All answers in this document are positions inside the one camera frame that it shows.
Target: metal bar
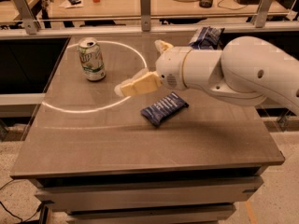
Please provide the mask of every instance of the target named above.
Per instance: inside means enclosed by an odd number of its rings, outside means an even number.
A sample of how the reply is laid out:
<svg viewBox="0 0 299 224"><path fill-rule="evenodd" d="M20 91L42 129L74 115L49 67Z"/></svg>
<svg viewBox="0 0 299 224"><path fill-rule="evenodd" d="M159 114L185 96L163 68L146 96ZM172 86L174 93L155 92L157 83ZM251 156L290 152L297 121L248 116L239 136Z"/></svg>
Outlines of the metal bar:
<svg viewBox="0 0 299 224"><path fill-rule="evenodd" d="M27 1L13 0L13 2L15 3L16 8L19 10L27 34L36 34L40 28L40 25L38 22L36 22L36 18L29 8Z"/></svg>
<svg viewBox="0 0 299 224"><path fill-rule="evenodd" d="M141 5L141 28L142 31L150 31L150 0L140 0Z"/></svg>
<svg viewBox="0 0 299 224"><path fill-rule="evenodd" d="M254 16L251 21L255 27L264 27L272 2L273 0L261 0L257 10L257 15Z"/></svg>

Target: cable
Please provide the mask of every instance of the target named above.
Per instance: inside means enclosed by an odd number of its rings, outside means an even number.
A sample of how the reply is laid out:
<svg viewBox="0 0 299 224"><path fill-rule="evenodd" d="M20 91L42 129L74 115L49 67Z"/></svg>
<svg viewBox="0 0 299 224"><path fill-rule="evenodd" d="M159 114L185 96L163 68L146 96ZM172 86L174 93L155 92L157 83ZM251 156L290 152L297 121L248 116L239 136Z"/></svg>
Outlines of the cable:
<svg viewBox="0 0 299 224"><path fill-rule="evenodd" d="M15 217L15 218L17 218L17 219L19 219L20 221L22 221L22 218L20 218L20 217L18 217L18 216L16 216L16 215L14 215L14 214L12 214L3 204L2 204L2 202L0 201L0 204L2 205L2 207L4 208L4 210L6 210L8 213L10 213L13 217Z"/></svg>
<svg viewBox="0 0 299 224"><path fill-rule="evenodd" d="M0 190L2 190L3 188L5 188L9 183L13 182L14 180L10 180L9 182L7 182L5 185L3 185Z"/></svg>
<svg viewBox="0 0 299 224"><path fill-rule="evenodd" d="M35 211L35 213L32 215L32 216L30 216L28 219L25 219L23 222L27 222L28 220L30 220L30 219L32 219L42 208L44 207L44 203L41 203L38 207L37 207L37 209L36 209L36 211Z"/></svg>
<svg viewBox="0 0 299 224"><path fill-rule="evenodd" d="M2 190L4 187L6 187L7 185L9 185L10 183L12 183L13 181L15 181L15 180L10 180L9 182L7 182L5 185L3 185L1 188L0 188L0 190ZM13 217L15 217L15 218L17 218L17 219L19 219L21 222L20 223L23 223L23 222L27 222L28 220L30 220L30 219L32 219L43 207L44 207L44 203L41 203L38 207L37 207L37 209L36 209L36 211L35 211L35 213L32 215L32 216L30 216L29 218L27 218L27 219L25 219L24 221L22 220L22 218L20 218L20 217L18 217L18 216L16 216L16 215L14 215L13 213L11 213L5 206L4 206L4 204L0 201L0 204L2 205L2 207L4 208L4 210L6 210L9 214L11 214Z"/></svg>
<svg viewBox="0 0 299 224"><path fill-rule="evenodd" d="M220 7L220 8L226 8L226 9L229 9L229 10L240 10L240 9L243 9L243 8L245 8L245 7L248 6L248 5L244 5L244 6L239 7L239 8L223 7L223 6L221 6L221 3L224 2L224 1L226 1L226 0L221 0L221 1L217 4L217 6Z"/></svg>

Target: aluminum can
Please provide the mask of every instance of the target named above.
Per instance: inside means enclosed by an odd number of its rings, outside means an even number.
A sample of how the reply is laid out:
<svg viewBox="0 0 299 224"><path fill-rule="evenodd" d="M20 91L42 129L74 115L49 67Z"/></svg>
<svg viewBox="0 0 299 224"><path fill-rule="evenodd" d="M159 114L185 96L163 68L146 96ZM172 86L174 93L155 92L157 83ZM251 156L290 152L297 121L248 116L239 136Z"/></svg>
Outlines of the aluminum can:
<svg viewBox="0 0 299 224"><path fill-rule="evenodd" d="M87 79L96 81L106 76L101 47L92 37L78 42L78 55Z"/></svg>

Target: table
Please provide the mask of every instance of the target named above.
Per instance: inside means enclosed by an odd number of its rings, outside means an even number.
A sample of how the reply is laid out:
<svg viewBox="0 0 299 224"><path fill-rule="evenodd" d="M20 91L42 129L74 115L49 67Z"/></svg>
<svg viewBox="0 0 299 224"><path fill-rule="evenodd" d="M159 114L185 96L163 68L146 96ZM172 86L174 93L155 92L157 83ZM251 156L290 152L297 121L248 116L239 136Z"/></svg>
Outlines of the table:
<svg viewBox="0 0 299 224"><path fill-rule="evenodd" d="M226 219L234 202L262 185L269 165L284 162L254 107L176 91L190 106L155 128L140 110L170 90L125 99L114 93L145 65L154 69L155 40L184 46L192 33L91 36L107 76L86 79L77 54L82 36L72 36L11 171L32 180L36 197L70 223Z"/></svg>
<svg viewBox="0 0 299 224"><path fill-rule="evenodd" d="M49 7L49 17L52 20L62 19L139 19L139 0L101 0L93 3L92 0L82 0L84 7L64 8L60 5L64 0L54 0ZM217 4L221 0L214 0L212 8L202 8L198 2L181 3L173 0L151 0L151 17L160 18L209 18L225 16L252 16L256 14L257 5L241 6L233 0L221 2L222 8ZM273 1L269 11L270 15L285 16L287 9Z"/></svg>
<svg viewBox="0 0 299 224"><path fill-rule="evenodd" d="M38 1L39 0L30 0L28 2L29 8L34 7ZM3 24L13 23L14 21L19 21L21 19L19 11L15 8L12 1L0 2L0 14L0 23Z"/></svg>

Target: workbench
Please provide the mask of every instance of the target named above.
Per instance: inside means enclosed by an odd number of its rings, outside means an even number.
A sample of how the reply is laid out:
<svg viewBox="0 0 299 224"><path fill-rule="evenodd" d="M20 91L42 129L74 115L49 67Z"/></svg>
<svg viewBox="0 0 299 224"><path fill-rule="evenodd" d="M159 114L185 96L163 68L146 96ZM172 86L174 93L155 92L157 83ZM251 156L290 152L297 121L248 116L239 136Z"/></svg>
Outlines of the workbench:
<svg viewBox="0 0 299 224"><path fill-rule="evenodd" d="M14 179L69 223L218 221L284 162L252 106L229 105L201 91L175 91L189 107L157 128L140 114L171 91L120 98L114 87L143 67L155 69L154 41L186 46L192 32L101 34L107 76L87 80L73 35L38 109Z"/></svg>

